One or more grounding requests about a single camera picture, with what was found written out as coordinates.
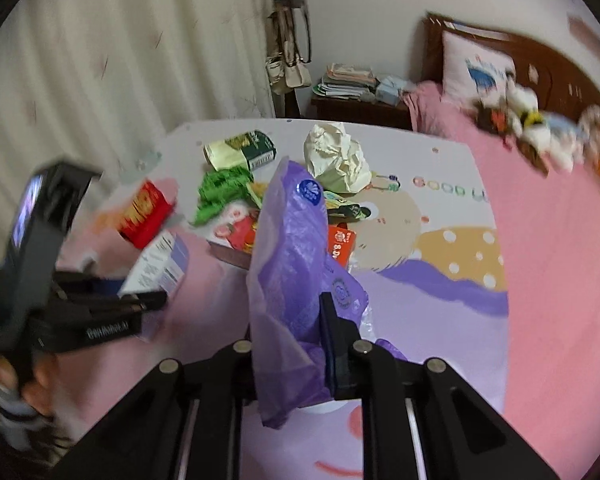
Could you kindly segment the person's left hand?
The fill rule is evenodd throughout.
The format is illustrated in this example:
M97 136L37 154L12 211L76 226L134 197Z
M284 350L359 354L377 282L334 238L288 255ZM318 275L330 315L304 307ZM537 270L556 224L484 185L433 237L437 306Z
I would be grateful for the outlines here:
M58 373L57 356L43 353L35 361L33 378L20 390L23 400L41 415L52 416L56 413L54 401ZM0 386L8 390L18 389L15 369L2 356L0 356Z

